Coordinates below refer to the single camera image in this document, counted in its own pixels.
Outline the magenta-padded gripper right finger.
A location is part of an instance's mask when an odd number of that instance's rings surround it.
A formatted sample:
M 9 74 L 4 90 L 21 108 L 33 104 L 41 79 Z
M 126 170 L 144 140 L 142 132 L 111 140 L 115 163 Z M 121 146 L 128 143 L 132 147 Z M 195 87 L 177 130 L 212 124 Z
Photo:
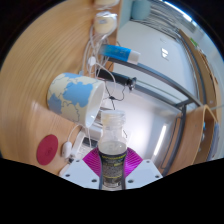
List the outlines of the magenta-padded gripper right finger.
M 127 149 L 124 161 L 126 189 L 141 188 L 161 178 L 161 173 L 150 159 L 143 160 L 134 150 Z

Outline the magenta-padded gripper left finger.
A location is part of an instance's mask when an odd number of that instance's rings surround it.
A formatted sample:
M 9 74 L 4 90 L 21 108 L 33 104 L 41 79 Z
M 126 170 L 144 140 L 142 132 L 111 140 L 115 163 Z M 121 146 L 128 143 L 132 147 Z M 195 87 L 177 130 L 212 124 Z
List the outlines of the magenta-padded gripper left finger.
M 83 188 L 101 188 L 101 160 L 97 148 L 83 159 L 74 158 L 59 173 L 59 176 Z

